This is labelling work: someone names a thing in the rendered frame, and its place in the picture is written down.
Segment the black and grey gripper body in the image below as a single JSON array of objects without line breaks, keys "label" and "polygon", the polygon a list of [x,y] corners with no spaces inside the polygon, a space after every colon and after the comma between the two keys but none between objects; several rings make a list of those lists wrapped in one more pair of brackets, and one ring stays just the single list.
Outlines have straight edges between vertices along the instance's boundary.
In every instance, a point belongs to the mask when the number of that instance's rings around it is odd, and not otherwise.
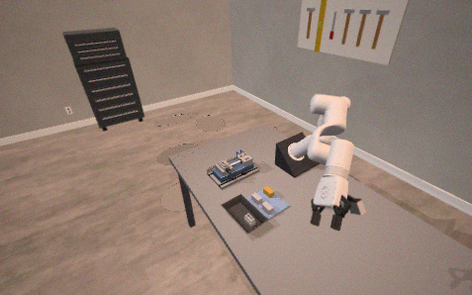
[{"label": "black and grey gripper body", "polygon": [[334,174],[324,174],[318,185],[314,198],[314,204],[318,206],[327,205],[325,206],[325,209],[329,210],[333,210],[332,206],[334,205],[339,207],[340,203],[342,203],[341,207],[343,207],[344,204],[340,200],[340,197],[343,195],[347,199],[347,192],[347,179]]}]

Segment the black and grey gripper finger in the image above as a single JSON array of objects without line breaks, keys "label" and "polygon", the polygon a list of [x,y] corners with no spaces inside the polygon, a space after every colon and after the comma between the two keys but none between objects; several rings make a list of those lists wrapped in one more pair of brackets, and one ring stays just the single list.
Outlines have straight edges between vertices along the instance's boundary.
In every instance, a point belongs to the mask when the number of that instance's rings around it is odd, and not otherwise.
[{"label": "black and grey gripper finger", "polygon": [[352,204],[343,195],[341,195],[340,200],[344,203],[344,206],[341,207],[341,204],[339,204],[339,207],[336,205],[332,206],[335,215],[332,216],[330,224],[330,227],[337,231],[340,231],[342,218],[345,217],[345,214],[348,213],[348,210],[352,206]]},{"label": "black and grey gripper finger", "polygon": [[[311,219],[311,224],[312,225],[315,225],[315,226],[319,226],[320,225],[320,220],[321,220],[321,216],[320,213],[323,211],[323,209],[325,208],[325,206],[318,206],[318,205],[315,205],[313,203],[313,199],[311,200],[311,203],[312,203],[312,212],[313,212],[313,215],[312,215],[312,219]],[[320,208],[320,209],[319,209]]]}]

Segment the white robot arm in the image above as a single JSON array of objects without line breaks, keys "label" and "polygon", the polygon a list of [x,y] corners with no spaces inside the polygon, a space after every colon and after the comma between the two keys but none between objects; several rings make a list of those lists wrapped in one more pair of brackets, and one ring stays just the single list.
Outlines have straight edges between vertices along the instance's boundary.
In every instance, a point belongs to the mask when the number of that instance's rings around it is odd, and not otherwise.
[{"label": "white robot arm", "polygon": [[[347,97],[320,94],[316,94],[314,97],[311,112],[321,115],[318,128],[298,143],[290,144],[288,153],[292,159],[297,161],[302,160],[308,153],[310,160],[326,166],[324,174],[334,174],[348,179],[354,152],[353,143],[346,140],[335,140],[330,146],[328,143],[331,136],[342,134],[345,131],[350,100]],[[293,145],[295,146],[293,147]],[[366,213],[361,199],[353,198],[347,194],[347,200],[352,204],[349,209],[350,214],[362,215]]]}]

